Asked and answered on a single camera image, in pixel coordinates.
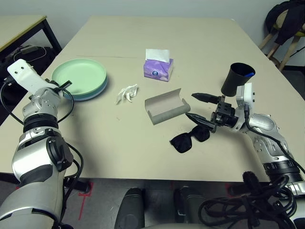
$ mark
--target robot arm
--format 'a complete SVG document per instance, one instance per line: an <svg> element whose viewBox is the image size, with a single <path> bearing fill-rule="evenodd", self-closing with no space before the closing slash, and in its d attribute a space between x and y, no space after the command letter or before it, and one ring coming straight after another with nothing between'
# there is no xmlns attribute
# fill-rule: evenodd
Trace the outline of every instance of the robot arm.
<svg viewBox="0 0 305 229"><path fill-rule="evenodd" d="M186 113L188 118L198 125L216 132L218 126L228 126L232 132L246 133L252 140L265 172L271 182L282 175L289 177L288 187L297 199L298 211L291 220L304 217L305 181L301 176L298 163L288 150L287 142L278 132L275 121L268 115L253 114L254 95L252 84L246 83L237 87L236 101L238 107L231 107L225 103L225 96L195 93L192 96L200 101L217 104L217 109L212 113L211 120L198 115Z"/></svg>
<svg viewBox="0 0 305 229"><path fill-rule="evenodd" d="M73 161L58 129L62 91L42 80L24 60L16 61L8 70L33 96L22 110L23 134L12 160L20 187L0 207L0 228L58 228L63 179Z"/></svg>

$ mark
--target green plate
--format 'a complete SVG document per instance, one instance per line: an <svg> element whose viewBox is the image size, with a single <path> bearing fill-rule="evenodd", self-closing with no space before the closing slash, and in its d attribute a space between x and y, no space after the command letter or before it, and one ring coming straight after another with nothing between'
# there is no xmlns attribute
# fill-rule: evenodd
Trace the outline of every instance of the green plate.
<svg viewBox="0 0 305 229"><path fill-rule="evenodd" d="M74 59L58 66L52 74L52 80L59 85L68 80L72 84L67 90L74 96L85 96L94 93L106 81L106 70L97 61Z"/></svg>

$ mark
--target desk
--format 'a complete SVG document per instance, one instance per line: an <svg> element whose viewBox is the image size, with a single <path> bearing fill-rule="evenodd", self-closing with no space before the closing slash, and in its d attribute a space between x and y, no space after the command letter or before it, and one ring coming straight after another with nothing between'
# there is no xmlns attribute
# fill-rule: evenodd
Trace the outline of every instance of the desk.
<svg viewBox="0 0 305 229"><path fill-rule="evenodd" d="M47 16L0 16L0 60L40 30L43 30L53 49L59 54L61 46L47 22Z"/></svg>
<svg viewBox="0 0 305 229"><path fill-rule="evenodd" d="M175 69L169 82L143 77L145 48L171 51ZM43 77L50 78L59 64L74 58L102 63L109 79L100 96L76 103L71 116L59 125L65 140L84 157L82 177L242 181L242 173L252 170L261 181L267 181L247 135L222 127L204 143L192 139L192 149L179 154L169 140L189 132L195 124L180 115L152 125L144 107L145 99L182 88L181 98L190 104L191 112L210 117L215 105L200 102L191 94L220 95L234 62L255 69L251 79L256 92L255 112L272 115L295 159L305 165L305 103L235 21L94 16ZM135 83L140 88L132 103L115 105L118 92ZM236 106L235 98L226 101ZM20 117L28 102L26 95L14 113ZM69 104L63 103L59 118L68 109ZM11 117L0 126L1 172L12 171L11 159L21 133L22 126Z"/></svg>

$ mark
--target white tissue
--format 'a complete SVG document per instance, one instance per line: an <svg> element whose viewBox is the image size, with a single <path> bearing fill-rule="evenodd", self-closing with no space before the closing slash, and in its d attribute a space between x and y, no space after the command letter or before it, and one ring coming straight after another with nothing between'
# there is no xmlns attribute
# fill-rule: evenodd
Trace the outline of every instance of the white tissue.
<svg viewBox="0 0 305 229"><path fill-rule="evenodd" d="M170 51L167 49L146 49L145 60L156 60L165 63L170 62Z"/></svg>
<svg viewBox="0 0 305 229"><path fill-rule="evenodd" d="M118 94L116 104L118 104L121 100L124 100L124 98L126 98L129 102L132 103L130 98L135 97L137 95L137 89L137 84L123 88Z"/></svg>

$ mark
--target black cup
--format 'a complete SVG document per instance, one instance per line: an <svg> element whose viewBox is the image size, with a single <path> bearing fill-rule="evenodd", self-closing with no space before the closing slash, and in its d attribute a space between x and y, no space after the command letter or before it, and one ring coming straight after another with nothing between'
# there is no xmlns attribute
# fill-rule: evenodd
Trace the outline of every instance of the black cup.
<svg viewBox="0 0 305 229"><path fill-rule="evenodd" d="M233 97L236 95L237 86L244 85L252 76L255 70L245 63L231 64L228 76L221 88L221 92L225 96Z"/></svg>

